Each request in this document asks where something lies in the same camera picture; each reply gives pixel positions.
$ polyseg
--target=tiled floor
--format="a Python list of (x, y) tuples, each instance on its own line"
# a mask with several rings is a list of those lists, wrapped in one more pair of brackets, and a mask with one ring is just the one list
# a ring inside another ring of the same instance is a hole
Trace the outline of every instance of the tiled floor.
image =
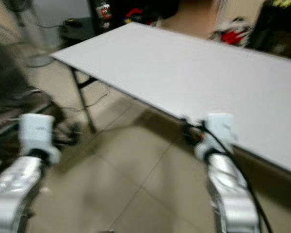
[[(185, 12), (186, 7), (182, 5), (179, 15), (164, 27), (206, 37), (209, 27), (204, 24), (213, 22), (194, 18), (212, 18), (206, 12), (209, 4), (191, 12)], [(67, 67), (54, 62), (38, 69), (36, 75), (39, 87), (59, 104), (81, 108)], [(101, 83), (86, 87), (88, 104), (106, 90)], [(81, 142), (65, 148), (61, 162), (49, 171), (44, 182), (47, 188), (34, 205), (36, 216), (29, 232), (215, 232), (205, 187), (206, 167), (184, 143), (176, 120), (113, 89), (90, 108), (99, 130), (96, 134), (86, 127), (83, 112), (65, 111), (69, 120), (83, 126)], [(291, 183), (270, 176), (268, 168), (250, 160), (242, 164), (252, 174), (253, 185), (257, 184), (274, 232), (291, 233)]]

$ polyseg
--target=black cable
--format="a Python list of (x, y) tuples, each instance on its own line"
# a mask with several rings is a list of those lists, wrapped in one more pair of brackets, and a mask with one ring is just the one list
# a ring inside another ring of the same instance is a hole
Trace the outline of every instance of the black cable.
[(29, 18), (27, 15), (24, 15), (24, 17), (30, 22), (30, 23), (33, 23), (35, 25), (37, 25), (38, 27), (40, 28), (46, 28), (46, 29), (50, 29), (50, 28), (58, 28), (58, 27), (61, 27), (62, 24), (58, 24), (58, 25), (53, 25), (53, 26), (44, 26), (38, 22), (35, 22), (34, 20), (32, 20), (31, 18)]
[[(110, 93), (110, 86), (107, 87), (106, 92), (102, 96), (100, 96), (94, 103), (91, 103), (91, 104), (87, 105), (86, 107), (88, 108), (88, 107), (96, 105), (101, 99), (106, 97), (109, 93)], [(74, 107), (61, 107), (61, 109), (68, 109), (68, 110), (71, 110), (73, 112), (81, 112), (81, 111), (85, 110), (85, 108), (77, 109)]]
[(240, 173), (242, 174), (242, 176), (244, 177), (244, 179), (246, 180), (247, 182), (247, 186), (248, 186), (248, 190), (250, 192), (250, 194), (252, 195), (252, 198), (253, 198), (253, 201), (255, 203), (255, 205), (257, 206), (257, 209), (258, 209), (258, 212), (261, 214), (263, 220), (264, 220), (264, 223), (266, 225), (266, 228), (267, 228), (267, 231), (269, 233), (273, 233), (273, 230), (272, 230), (272, 227), (271, 227), (271, 224), (261, 206), (261, 203), (259, 202), (255, 192), (253, 191), (253, 188), (251, 186), (251, 184), (249, 183), (249, 180), (248, 178), (245, 176), (244, 172), (242, 171), (240, 165), (238, 164), (238, 162), (233, 158), (231, 152), (223, 145), (223, 143), (210, 131), (208, 130), (205, 126), (197, 126), (197, 128), (199, 130), (202, 130), (208, 134), (210, 134), (216, 141), (217, 143), (219, 143), (219, 145), (223, 148), (223, 150), (227, 153), (227, 155), (229, 156), (229, 158), (234, 162), (235, 166), (238, 168), (238, 170), (240, 171)]

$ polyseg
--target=beige floor tile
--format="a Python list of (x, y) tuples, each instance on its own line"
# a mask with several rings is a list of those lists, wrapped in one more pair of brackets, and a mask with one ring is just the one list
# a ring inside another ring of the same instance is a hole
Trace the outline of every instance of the beige floor tile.
[(104, 130), (112, 122), (127, 111), (133, 103), (133, 99), (114, 89), (101, 99), (96, 105), (89, 108), (94, 124), (98, 131)]
[(291, 233), (291, 209), (275, 202), (269, 196), (258, 195), (274, 233)]
[(113, 225), (117, 233), (196, 233), (191, 224), (169, 212), (144, 190), (136, 197)]
[(61, 106), (81, 108), (77, 88), (68, 67), (53, 62), (37, 70), (37, 86), (49, 93)]
[(88, 148), (141, 185), (177, 136), (159, 121), (153, 110), (135, 103)]
[(214, 232), (210, 196), (206, 190), (206, 167), (193, 154), (179, 139), (168, 149), (143, 187), (201, 232)]
[(94, 233), (106, 230), (138, 190), (111, 165), (88, 156), (69, 171), (55, 167), (45, 180), (52, 195), (35, 203), (35, 232)]
[(86, 145), (91, 141), (95, 140), (97, 133), (92, 133), (88, 127), (87, 117), (84, 112), (78, 113), (70, 117), (67, 121), (68, 124), (79, 123), (81, 134), (79, 135), (79, 141), (74, 146), (64, 146), (62, 148), (61, 161), (57, 167), (62, 172), (66, 172), (84, 161), (88, 155), (89, 151), (84, 153), (86, 150)]

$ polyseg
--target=fan stand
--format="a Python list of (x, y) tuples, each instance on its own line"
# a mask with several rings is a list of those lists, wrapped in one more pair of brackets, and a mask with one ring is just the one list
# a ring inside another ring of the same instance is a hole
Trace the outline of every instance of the fan stand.
[[(37, 16), (34, 8), (32, 7), (32, 5), (30, 6), (30, 11), (38, 19), (38, 16)], [(37, 46), (34, 46), (34, 43), (31, 40), (30, 34), (26, 29), (26, 25), (25, 25), (21, 15), (20, 15), (20, 13), (18, 11), (14, 11), (14, 14), (16, 17), (17, 24), (20, 27), (20, 29), (23, 32), (23, 35), (25, 37), (25, 38), (23, 38), (23, 41), (28, 42), (28, 45), (29, 45), (27, 48), (24, 49), (24, 54), (26, 57), (25, 66), (36, 68), (36, 67), (44, 67), (44, 66), (47, 66), (50, 63), (52, 63), (54, 61), (54, 59), (52, 57), (50, 57), (44, 49), (37, 48)], [(46, 40), (43, 31), (41, 31), (41, 30), (38, 30), (38, 31), (41, 34), (41, 37), (44, 40)]]

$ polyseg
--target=robotic arm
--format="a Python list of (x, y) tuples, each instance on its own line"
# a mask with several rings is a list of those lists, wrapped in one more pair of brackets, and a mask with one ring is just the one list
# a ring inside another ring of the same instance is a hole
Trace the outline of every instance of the robotic arm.
[(212, 198), (217, 232), (260, 233), (254, 198), (239, 168), (228, 155), (232, 151), (232, 120), (229, 114), (209, 114), (201, 127), (206, 132), (195, 146), (195, 155), (208, 165), (207, 188)]
[(0, 175), (0, 233), (25, 232), (44, 173), (59, 162), (60, 152), (52, 145), (52, 124), (51, 116), (22, 117), (22, 156)]

